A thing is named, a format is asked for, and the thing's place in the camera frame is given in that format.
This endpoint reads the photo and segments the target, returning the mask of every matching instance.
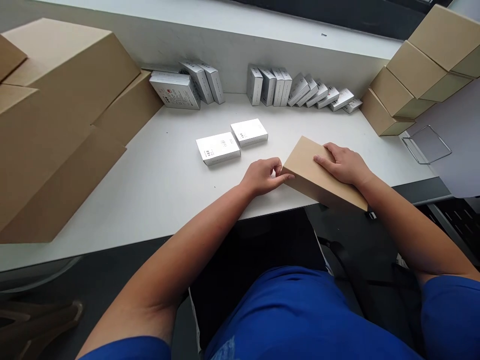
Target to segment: small white box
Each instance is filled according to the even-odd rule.
[[[338,99],[335,100],[334,102],[331,102],[328,107],[330,110],[333,112],[336,112],[338,109],[343,108],[346,104],[352,101],[352,99],[355,96],[348,90],[347,88],[344,88],[343,90],[340,91],[338,95]]]
[[[276,78],[275,92],[273,94],[273,106],[280,106],[282,103],[282,95],[284,94],[285,79],[278,67],[272,67],[271,73]]]
[[[292,88],[292,77],[286,68],[280,67],[279,70],[283,76],[283,80],[285,80],[285,83],[283,84],[283,93],[281,95],[280,106],[287,106],[287,103],[289,102],[290,89]]]
[[[260,73],[263,76],[260,101],[263,103],[263,105],[270,106],[274,103],[274,93],[277,78],[266,67],[259,67],[258,70],[260,70]]]
[[[200,110],[200,96],[190,75],[154,71],[150,84],[167,108]]]
[[[296,105],[299,108],[302,107],[319,90],[317,82],[314,80],[312,75],[307,74],[305,76],[305,80],[306,80],[306,83],[308,84],[308,87],[310,88],[310,90],[300,100],[298,100],[298,102],[296,103]]]
[[[240,148],[231,132],[197,139],[196,145],[207,166],[241,156]]]
[[[255,65],[248,65],[246,78],[246,96],[250,100],[252,106],[260,105],[260,96],[262,94],[262,83],[264,77]]]
[[[205,70],[208,85],[210,86],[211,94],[216,103],[222,104],[225,102],[224,90],[222,89],[222,83],[220,82],[219,71],[208,65],[205,62],[199,62],[198,66]]]
[[[329,94],[329,88],[322,82],[322,80],[318,80],[316,85],[318,86],[318,91],[306,102],[307,108],[315,105]]]
[[[329,86],[328,87],[328,95],[323,98],[323,100],[320,100],[319,102],[316,103],[316,107],[318,109],[326,107],[328,104],[333,103],[335,100],[337,100],[340,96],[339,91],[334,87],[334,86]]]
[[[214,97],[212,91],[210,90],[209,80],[207,79],[207,74],[200,66],[194,64],[190,61],[179,61],[182,66],[182,73],[189,74],[195,83],[196,90],[200,95],[200,99],[206,103],[211,104],[214,102]]]
[[[291,82],[290,95],[288,96],[288,105],[293,106],[299,101],[306,93],[310,91],[310,86],[305,80],[304,75],[300,72]]]
[[[345,110],[347,113],[351,114],[355,110],[357,110],[362,104],[363,102],[361,100],[354,97],[347,105],[342,107],[342,109]]]
[[[231,132],[241,148],[266,141],[269,133],[258,119],[236,122],[230,125]]]

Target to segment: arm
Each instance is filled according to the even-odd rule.
[[[314,160],[343,183],[354,185],[392,235],[398,251],[421,284],[439,275],[480,281],[480,273],[454,242],[390,186],[375,176],[361,156],[333,143],[324,145],[336,163]]]
[[[170,344],[181,295],[214,255],[248,204],[279,187],[278,157],[253,162],[239,185],[213,202],[148,259],[101,317],[77,358],[116,340],[153,336]]]

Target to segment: white table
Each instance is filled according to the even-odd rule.
[[[200,111],[160,109],[52,242],[0,245],[0,271],[172,235],[238,184],[251,162],[275,156],[285,162],[302,135],[357,151],[390,186],[436,176],[399,137],[378,137],[360,111],[251,106],[244,94],[225,98],[222,105],[202,103]],[[195,139],[255,118],[268,131],[267,142],[242,149],[240,158],[210,167],[202,162]],[[282,185],[256,198],[241,218],[314,203]]]

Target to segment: person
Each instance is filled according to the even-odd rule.
[[[324,145],[315,156],[355,186],[389,230],[422,288],[428,359],[480,359],[480,273],[433,222],[367,167],[361,156]],[[133,275],[103,314],[78,358],[169,359],[182,294],[249,203],[288,179],[278,158],[253,162],[241,182],[205,208]],[[205,359],[419,359],[391,333],[353,313],[325,271],[270,269],[244,295],[204,352]]]

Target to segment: hand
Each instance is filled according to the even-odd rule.
[[[285,181],[295,179],[292,174],[280,175],[282,162],[278,157],[252,162],[240,182],[254,197],[264,195],[278,188]]]
[[[348,147],[337,146],[332,142],[323,146],[331,152],[335,162],[319,155],[315,155],[313,160],[342,183],[352,184],[358,188],[375,178],[374,173],[370,171],[357,152],[350,150]]]

